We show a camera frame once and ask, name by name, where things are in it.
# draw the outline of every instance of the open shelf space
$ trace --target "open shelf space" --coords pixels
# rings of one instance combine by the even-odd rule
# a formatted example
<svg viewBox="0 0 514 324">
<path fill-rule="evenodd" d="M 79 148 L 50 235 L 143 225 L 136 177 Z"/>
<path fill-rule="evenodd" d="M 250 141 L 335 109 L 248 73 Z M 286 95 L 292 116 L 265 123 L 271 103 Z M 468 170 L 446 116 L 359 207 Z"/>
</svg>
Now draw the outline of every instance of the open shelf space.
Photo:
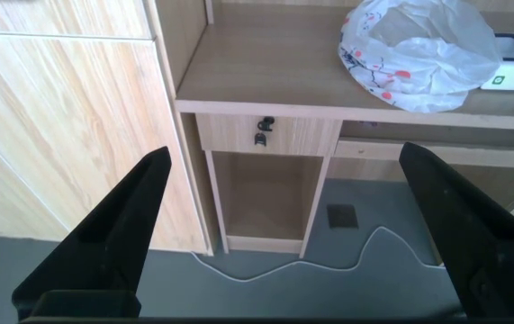
<svg viewBox="0 0 514 324">
<path fill-rule="evenodd" d="M 341 138 L 444 143 L 464 147 L 514 149 L 514 130 L 343 121 Z"/>
<path fill-rule="evenodd" d="M 514 209 L 514 168 L 451 165 L 458 173 L 488 194 L 495 202 Z M 391 160 L 334 157 L 327 178 L 406 182 L 401 164 Z"/>
<path fill-rule="evenodd" d="M 230 248 L 299 253 L 322 158 L 210 154 Z"/>
<path fill-rule="evenodd" d="M 334 156 L 397 161 L 407 141 L 448 164 L 514 167 L 514 130 L 453 126 L 344 121 Z"/>
<path fill-rule="evenodd" d="M 514 92 L 472 91 L 453 112 L 420 114 L 367 93 L 337 55 L 350 8 L 215 3 L 177 93 L 186 113 L 307 116 L 514 129 Z M 496 32 L 514 32 L 514 13 L 483 13 Z"/>
</svg>

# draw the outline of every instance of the wooden panel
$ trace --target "wooden panel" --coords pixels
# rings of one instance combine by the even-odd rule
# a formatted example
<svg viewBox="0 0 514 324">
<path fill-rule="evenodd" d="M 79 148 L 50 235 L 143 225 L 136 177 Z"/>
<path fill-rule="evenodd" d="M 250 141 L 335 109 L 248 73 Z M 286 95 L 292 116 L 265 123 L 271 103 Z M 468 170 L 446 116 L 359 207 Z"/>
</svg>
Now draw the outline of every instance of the wooden panel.
<svg viewBox="0 0 514 324">
<path fill-rule="evenodd" d="M 151 38 L 142 0 L 0 0 L 0 32 Z"/>
<path fill-rule="evenodd" d="M 334 151 L 341 121 L 310 118 L 275 118 L 266 132 L 266 147 L 255 145 L 262 116 L 198 114 L 203 149 L 302 156 L 329 156 Z"/>
<path fill-rule="evenodd" d="M 157 29 L 157 35 L 162 34 L 167 51 L 167 71 L 172 79 L 171 83 L 177 89 L 207 23 L 204 1 L 154 0 L 154 2 L 153 20 L 156 19 L 159 23 L 155 29 Z"/>
<path fill-rule="evenodd" d="M 0 236 L 62 240 L 67 229 L 0 157 Z"/>
<path fill-rule="evenodd" d="M 324 5 L 356 7 L 362 0 L 221 0 L 227 4 Z M 468 0 L 479 10 L 514 12 L 514 0 Z"/>
<path fill-rule="evenodd" d="M 459 146 L 514 148 L 514 130 L 402 123 L 343 121 L 340 137 L 371 140 L 405 140 L 451 143 Z"/>
<path fill-rule="evenodd" d="M 514 130 L 514 92 L 474 90 L 462 107 L 443 113 L 405 112 L 367 93 L 335 51 L 347 12 L 221 5 L 179 88 L 177 109 Z M 496 32 L 514 31 L 514 13 L 483 15 Z"/>
<path fill-rule="evenodd" d="M 457 166 L 457 172 L 478 186 L 501 206 L 512 209 L 514 202 L 514 168 Z M 339 158 L 330 160 L 328 178 L 406 182 L 398 161 Z"/>
<path fill-rule="evenodd" d="M 200 1 L 202 0 L 180 2 L 148 0 L 145 5 L 148 8 L 152 30 L 157 37 L 155 45 L 158 50 L 158 60 L 168 92 L 169 105 L 175 118 L 176 135 L 179 138 L 180 149 L 183 153 L 185 171 L 188 175 L 196 210 L 203 227 L 208 254 L 211 255 L 218 245 L 219 222 L 212 197 L 207 161 L 201 150 L 201 141 L 194 114 L 176 112 L 174 105 L 176 87 L 185 72 L 181 68 L 188 66 L 196 42 L 200 39 L 204 29 L 203 6 L 199 4 Z M 162 28 L 159 12 L 162 12 L 163 16 L 167 16 L 163 20 Z M 181 26 L 183 21 L 189 23 Z M 170 61 L 167 47 L 170 48 Z"/>
<path fill-rule="evenodd" d="M 230 249 L 264 251 L 277 253 L 299 253 L 302 241 L 299 239 L 247 238 L 229 235 Z"/>
<path fill-rule="evenodd" d="M 302 184 L 304 195 L 302 200 L 305 203 L 308 203 L 305 205 L 304 211 L 309 211 L 309 213 L 303 215 L 304 219 L 302 220 L 302 224 L 305 226 L 304 239 L 302 240 L 302 248 L 299 257 L 304 257 L 307 244 L 309 243 L 309 236 L 311 235 L 312 225 L 314 224 L 314 218 L 317 214 L 317 208 L 319 207 L 322 187 L 325 185 L 325 178 L 329 169 L 329 162 L 330 157 L 324 157 L 322 159 L 321 165 L 318 163 L 309 163 L 307 168 L 304 170 L 304 180 Z"/>
<path fill-rule="evenodd" d="M 152 41 L 0 37 L 0 154 L 74 228 L 148 152 L 173 167 L 153 248 L 206 253 Z"/>
<path fill-rule="evenodd" d="M 335 151 L 336 158 L 366 158 L 397 161 L 404 140 L 341 138 Z M 485 167 L 514 167 L 514 148 L 493 148 L 448 143 L 416 142 L 429 149 L 448 164 Z"/>
<path fill-rule="evenodd" d="M 230 210 L 233 199 L 233 173 L 231 172 L 232 156 L 217 154 L 216 157 L 214 157 L 211 151 L 206 151 L 205 153 L 207 165 L 209 167 L 209 175 L 211 176 L 214 205 L 218 216 L 219 229 L 221 230 L 222 248 L 225 253 L 229 253 L 225 226 L 229 220 L 229 215 L 232 213 Z"/>
</svg>

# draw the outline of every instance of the drawer handle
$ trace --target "drawer handle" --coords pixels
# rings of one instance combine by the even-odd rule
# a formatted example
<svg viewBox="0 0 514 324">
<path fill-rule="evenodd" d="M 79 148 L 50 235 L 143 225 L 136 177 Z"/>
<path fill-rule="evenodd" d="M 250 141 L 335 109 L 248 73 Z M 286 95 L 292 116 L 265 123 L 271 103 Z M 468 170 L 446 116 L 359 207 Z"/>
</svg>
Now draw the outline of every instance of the drawer handle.
<svg viewBox="0 0 514 324">
<path fill-rule="evenodd" d="M 273 129 L 271 129 L 271 125 L 274 123 L 275 123 L 274 117 L 265 117 L 265 119 L 263 121 L 258 122 L 257 128 L 260 131 L 273 131 Z"/>
</svg>

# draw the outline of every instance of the wooden cabinet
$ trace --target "wooden cabinet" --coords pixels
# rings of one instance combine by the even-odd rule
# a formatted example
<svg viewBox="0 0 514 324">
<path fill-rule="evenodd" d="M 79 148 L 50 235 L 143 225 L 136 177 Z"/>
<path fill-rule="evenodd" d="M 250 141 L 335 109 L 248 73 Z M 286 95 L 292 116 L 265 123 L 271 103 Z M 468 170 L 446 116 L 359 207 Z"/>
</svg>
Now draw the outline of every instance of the wooden cabinet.
<svg viewBox="0 0 514 324">
<path fill-rule="evenodd" d="M 0 0 L 0 32 L 151 38 L 141 0 Z"/>
<path fill-rule="evenodd" d="M 206 252 L 152 40 L 0 36 L 0 155 L 73 229 L 148 152 L 173 167 L 154 248 Z"/>
<path fill-rule="evenodd" d="M 0 157 L 0 236 L 60 240 L 67 228 Z"/>
</svg>

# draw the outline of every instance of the desk shelf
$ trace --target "desk shelf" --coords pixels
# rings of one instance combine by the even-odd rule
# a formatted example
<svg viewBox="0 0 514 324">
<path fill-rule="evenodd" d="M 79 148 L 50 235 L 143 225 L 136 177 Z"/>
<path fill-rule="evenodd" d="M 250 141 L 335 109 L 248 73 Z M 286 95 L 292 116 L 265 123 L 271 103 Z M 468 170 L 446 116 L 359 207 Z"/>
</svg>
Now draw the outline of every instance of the desk shelf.
<svg viewBox="0 0 514 324">
<path fill-rule="evenodd" d="M 350 8 L 218 4 L 177 92 L 183 113 L 258 114 L 514 130 L 514 92 L 472 91 L 453 112 L 409 113 L 367 93 L 337 56 Z M 514 13 L 483 13 L 514 32 Z"/>
<path fill-rule="evenodd" d="M 304 251 L 322 157 L 207 151 L 207 160 L 226 252 Z"/>
</svg>

